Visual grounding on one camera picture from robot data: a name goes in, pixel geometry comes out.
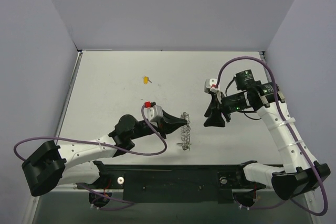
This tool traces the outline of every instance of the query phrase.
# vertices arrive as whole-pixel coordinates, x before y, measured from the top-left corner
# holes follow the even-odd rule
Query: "red component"
[[[151,106],[151,102],[145,102],[145,108],[150,108]]]

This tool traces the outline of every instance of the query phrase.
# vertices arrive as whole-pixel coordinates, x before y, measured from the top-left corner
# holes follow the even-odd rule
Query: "wire spring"
[[[178,146],[181,146],[184,151],[190,150],[190,118],[187,112],[181,114],[181,118],[187,121],[185,126],[181,127],[181,140],[182,143],[177,143]]]

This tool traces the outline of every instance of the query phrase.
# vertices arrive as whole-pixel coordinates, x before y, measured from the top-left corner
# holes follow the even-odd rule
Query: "screw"
[[[123,177],[119,177],[119,178],[117,179],[117,182],[118,182],[119,185],[124,184],[124,178],[123,178]]]
[[[225,177],[221,177],[221,178],[219,179],[219,182],[220,182],[221,184],[226,184],[226,183],[227,183],[227,180],[226,180]]]

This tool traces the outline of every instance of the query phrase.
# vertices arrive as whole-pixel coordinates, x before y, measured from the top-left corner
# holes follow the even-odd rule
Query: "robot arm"
[[[211,94],[212,99],[205,113],[207,119],[204,126],[225,127],[222,115],[226,122],[230,122],[231,113],[253,108],[269,130],[283,161],[283,168],[263,165],[256,161],[246,162],[241,165],[243,179],[273,187],[283,200],[315,190],[318,187],[317,179],[297,144],[300,143],[303,146],[322,180],[330,175],[330,169],[327,164],[319,164],[304,144],[294,125],[295,119],[288,113],[282,92],[277,87],[278,90],[275,92],[278,95],[281,111],[285,113],[285,121],[281,119],[277,110],[271,83],[261,84],[260,81],[255,81],[251,70],[237,73],[235,82],[237,89],[242,92],[226,97],[219,87],[216,88],[214,85],[217,83],[216,79],[206,80],[204,91]],[[291,125],[299,139],[298,142],[294,140],[286,124]]]
[[[149,122],[162,138],[187,124],[186,120],[167,114],[155,103],[145,105]],[[89,161],[123,155],[126,153],[123,150],[134,148],[132,140],[153,133],[145,120],[138,121],[131,115],[124,115],[111,133],[100,138],[79,143],[62,142],[59,145],[54,141],[43,143],[22,164],[31,195],[43,195],[61,184],[93,183],[99,177],[99,171]],[[81,164],[83,166],[79,170],[71,169]]]

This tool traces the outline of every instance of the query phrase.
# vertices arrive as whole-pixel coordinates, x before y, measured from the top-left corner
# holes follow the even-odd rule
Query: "small yellow piece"
[[[148,82],[152,83],[148,76],[144,76],[142,78],[143,78],[143,84],[148,84]]]

